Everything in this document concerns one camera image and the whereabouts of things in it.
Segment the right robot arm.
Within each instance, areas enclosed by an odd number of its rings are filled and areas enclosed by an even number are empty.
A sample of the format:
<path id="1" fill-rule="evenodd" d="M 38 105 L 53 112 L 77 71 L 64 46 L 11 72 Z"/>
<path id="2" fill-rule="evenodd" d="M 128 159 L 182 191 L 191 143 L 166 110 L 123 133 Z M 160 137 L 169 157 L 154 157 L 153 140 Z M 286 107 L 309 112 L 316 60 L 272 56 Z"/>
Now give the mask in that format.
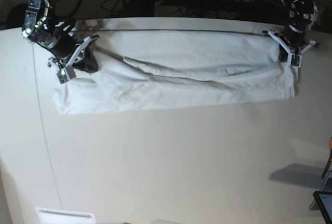
<path id="1" fill-rule="evenodd" d="M 52 54 L 48 66 L 54 66 L 57 71 L 71 67 L 87 73 L 97 72 L 98 63 L 90 53 L 89 46 L 98 36 L 92 36 L 84 46 L 83 39 L 71 35 L 77 23 L 73 16 L 79 10 L 82 0 L 77 1 L 67 16 L 56 14 L 59 1 L 28 0 L 22 26 L 23 36 Z"/>

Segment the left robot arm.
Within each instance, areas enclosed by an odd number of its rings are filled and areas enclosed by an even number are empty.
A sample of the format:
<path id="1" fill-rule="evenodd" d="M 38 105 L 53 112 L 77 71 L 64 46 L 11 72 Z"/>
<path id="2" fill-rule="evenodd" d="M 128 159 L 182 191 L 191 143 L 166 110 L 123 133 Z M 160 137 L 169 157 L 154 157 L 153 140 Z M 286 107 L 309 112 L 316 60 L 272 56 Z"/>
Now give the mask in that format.
<path id="1" fill-rule="evenodd" d="M 282 32 L 265 32 L 287 53 L 284 59 L 288 65 L 301 67 L 302 55 L 317 42 L 306 40 L 306 34 L 317 21 L 318 8 L 312 0 L 280 0 L 286 9 L 287 23 Z"/>

